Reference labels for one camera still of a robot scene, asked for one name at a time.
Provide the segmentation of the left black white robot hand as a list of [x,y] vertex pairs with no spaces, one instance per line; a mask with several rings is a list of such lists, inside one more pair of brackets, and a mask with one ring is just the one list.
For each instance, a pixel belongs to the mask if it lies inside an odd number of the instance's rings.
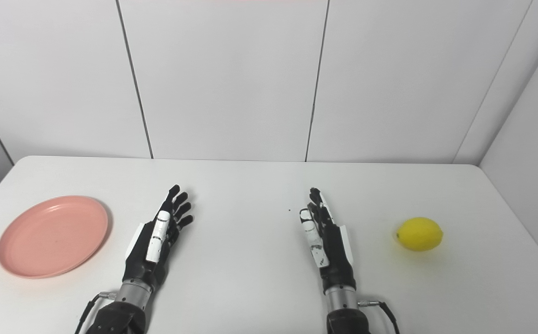
[[193,222],[188,193],[178,184],[169,189],[152,221],[142,224],[131,241],[123,281],[140,281],[157,290],[168,274],[168,258],[181,231]]

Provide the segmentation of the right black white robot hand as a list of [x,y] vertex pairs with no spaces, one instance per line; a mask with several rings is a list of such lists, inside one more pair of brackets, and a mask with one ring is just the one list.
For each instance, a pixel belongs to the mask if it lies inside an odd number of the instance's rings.
[[343,225],[337,225],[321,191],[312,187],[307,207],[300,211],[300,222],[319,269],[323,293],[333,287],[357,288],[352,269],[353,258],[349,235]]

